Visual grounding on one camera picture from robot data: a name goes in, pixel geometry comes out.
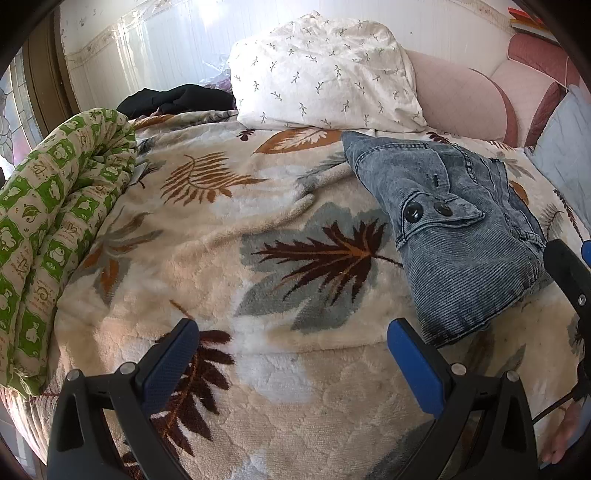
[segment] denim garment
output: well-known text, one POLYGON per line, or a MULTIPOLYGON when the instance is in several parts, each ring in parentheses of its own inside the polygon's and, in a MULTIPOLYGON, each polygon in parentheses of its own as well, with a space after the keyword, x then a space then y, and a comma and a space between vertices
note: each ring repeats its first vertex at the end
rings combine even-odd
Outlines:
POLYGON ((342 135, 345 157, 394 227, 423 337, 485 327, 548 280, 539 223, 505 164, 458 145, 342 135))

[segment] green patterned bolster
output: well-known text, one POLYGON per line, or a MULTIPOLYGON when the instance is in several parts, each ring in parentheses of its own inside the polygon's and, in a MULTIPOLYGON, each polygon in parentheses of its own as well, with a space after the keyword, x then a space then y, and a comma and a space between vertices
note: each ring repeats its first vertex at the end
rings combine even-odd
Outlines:
POLYGON ((0 190, 0 384, 40 393, 57 299, 135 156, 127 118, 89 110, 56 128, 0 190))

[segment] bed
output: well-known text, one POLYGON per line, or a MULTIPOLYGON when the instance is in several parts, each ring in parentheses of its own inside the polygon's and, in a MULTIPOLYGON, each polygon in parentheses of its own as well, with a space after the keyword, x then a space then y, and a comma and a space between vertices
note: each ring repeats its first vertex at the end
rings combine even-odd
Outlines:
MULTIPOLYGON (((393 318, 418 329, 404 268, 388 217, 345 162, 341 131, 253 129, 237 114, 135 123, 137 174, 57 304, 51 380, 27 400, 1 391, 42 460, 67 371, 137 361, 182 317, 198 323, 199 349, 152 422, 194 479, 392 478, 425 435, 431 418, 385 344, 393 318)), ((547 239, 575 252, 589 239, 523 148, 432 127, 359 131, 498 158, 547 239)), ((575 382, 576 321, 550 284, 441 351, 481 374, 516 370, 535 414, 575 382)), ((539 422, 538 438, 560 420, 539 422)), ((142 478, 109 424, 128 472, 142 478)))

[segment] silver bolt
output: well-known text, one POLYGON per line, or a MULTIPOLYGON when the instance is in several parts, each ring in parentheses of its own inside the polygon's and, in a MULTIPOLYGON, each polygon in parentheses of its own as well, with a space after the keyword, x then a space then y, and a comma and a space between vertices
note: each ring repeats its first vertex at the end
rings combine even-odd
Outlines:
POLYGON ((515 370, 507 370, 507 379, 510 382, 518 382, 519 381, 519 373, 515 370))
POLYGON ((133 362, 125 362, 123 365, 119 367, 119 373, 124 375, 128 375, 135 370, 135 363, 133 362))
POLYGON ((457 375, 458 377, 461 377, 462 375, 466 375, 466 367, 464 367, 462 364, 453 364, 452 365, 452 373, 454 375, 457 375))
POLYGON ((74 370, 70 370, 68 372, 68 374, 66 375, 66 378, 71 381, 71 380, 75 380, 79 376, 80 376, 80 370, 75 368, 74 370))

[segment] button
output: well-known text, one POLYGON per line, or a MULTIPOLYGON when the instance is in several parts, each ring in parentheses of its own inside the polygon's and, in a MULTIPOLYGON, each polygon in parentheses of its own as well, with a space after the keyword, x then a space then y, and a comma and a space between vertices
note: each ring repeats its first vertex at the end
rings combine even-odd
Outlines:
POLYGON ((433 204, 437 213, 441 213, 444 217, 451 217, 453 215, 452 209, 449 208, 447 203, 435 202, 433 204))
POLYGON ((423 217, 423 206, 418 202, 410 202, 404 209, 407 222, 417 223, 423 217))

